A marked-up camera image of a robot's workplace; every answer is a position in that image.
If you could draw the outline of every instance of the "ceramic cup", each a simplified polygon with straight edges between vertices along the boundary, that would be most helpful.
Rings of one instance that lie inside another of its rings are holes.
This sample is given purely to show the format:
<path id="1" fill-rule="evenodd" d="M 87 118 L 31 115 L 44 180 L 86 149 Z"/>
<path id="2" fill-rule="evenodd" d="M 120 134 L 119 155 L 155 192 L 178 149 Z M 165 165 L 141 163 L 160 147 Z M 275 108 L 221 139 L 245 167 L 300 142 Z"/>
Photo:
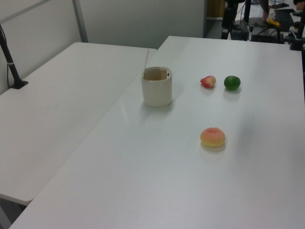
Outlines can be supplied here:
<path id="1" fill-rule="evenodd" d="M 163 107 L 172 101 L 172 72 L 165 67 L 146 68 L 142 72 L 142 91 L 148 106 Z"/>

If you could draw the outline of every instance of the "white wall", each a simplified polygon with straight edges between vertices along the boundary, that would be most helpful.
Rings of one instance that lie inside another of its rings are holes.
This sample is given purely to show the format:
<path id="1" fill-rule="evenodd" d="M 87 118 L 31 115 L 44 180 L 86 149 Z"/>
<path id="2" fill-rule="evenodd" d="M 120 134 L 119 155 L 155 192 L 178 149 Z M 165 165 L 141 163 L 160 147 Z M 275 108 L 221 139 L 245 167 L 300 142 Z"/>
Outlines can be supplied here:
<path id="1" fill-rule="evenodd" d="M 158 49 L 169 35 L 203 37 L 206 0 L 78 0 L 88 41 Z"/>
<path id="2" fill-rule="evenodd" d="M 2 27 L 21 79 L 81 41 L 72 0 L 50 0 Z M 6 90 L 6 60 L 0 49 L 0 94 Z"/>

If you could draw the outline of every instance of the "small apple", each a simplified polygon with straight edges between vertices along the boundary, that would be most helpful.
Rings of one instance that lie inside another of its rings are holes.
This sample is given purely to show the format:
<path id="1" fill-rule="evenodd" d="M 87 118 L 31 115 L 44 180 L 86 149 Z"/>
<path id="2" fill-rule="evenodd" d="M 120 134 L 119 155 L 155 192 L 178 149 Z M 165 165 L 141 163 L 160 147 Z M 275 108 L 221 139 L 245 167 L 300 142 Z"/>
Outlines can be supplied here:
<path id="1" fill-rule="evenodd" d="M 202 86 L 210 88 L 210 87 L 213 87 L 215 85 L 216 78 L 212 75 L 209 75 L 209 76 L 201 79 L 200 82 L 201 82 Z"/>

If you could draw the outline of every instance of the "table surface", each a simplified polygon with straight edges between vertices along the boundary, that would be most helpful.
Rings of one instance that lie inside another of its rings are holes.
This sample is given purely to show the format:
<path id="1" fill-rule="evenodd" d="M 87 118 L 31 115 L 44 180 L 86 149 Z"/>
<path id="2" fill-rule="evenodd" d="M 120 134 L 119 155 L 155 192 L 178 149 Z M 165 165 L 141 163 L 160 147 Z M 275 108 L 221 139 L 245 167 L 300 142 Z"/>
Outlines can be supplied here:
<path id="1" fill-rule="evenodd" d="M 156 50 L 149 50 L 149 57 Z M 148 49 L 75 43 L 0 96 L 0 198 L 27 205 L 143 70 Z"/>
<path id="2" fill-rule="evenodd" d="M 11 229 L 303 228 L 301 53 L 169 37 L 151 66 L 172 70 L 171 105 L 147 107 L 135 78 Z M 239 90 L 225 90 L 228 75 Z M 223 147 L 201 145 L 208 127 Z"/>

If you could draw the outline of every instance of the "lime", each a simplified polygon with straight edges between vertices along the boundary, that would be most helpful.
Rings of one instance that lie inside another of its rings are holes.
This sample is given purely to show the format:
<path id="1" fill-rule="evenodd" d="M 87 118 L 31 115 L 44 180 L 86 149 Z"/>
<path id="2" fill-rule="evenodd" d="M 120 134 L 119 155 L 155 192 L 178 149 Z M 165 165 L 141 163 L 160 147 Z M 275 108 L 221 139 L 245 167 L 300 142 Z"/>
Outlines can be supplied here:
<path id="1" fill-rule="evenodd" d="M 240 79 L 237 76 L 230 75 L 225 78 L 224 86 L 226 89 L 234 91 L 240 86 Z"/>

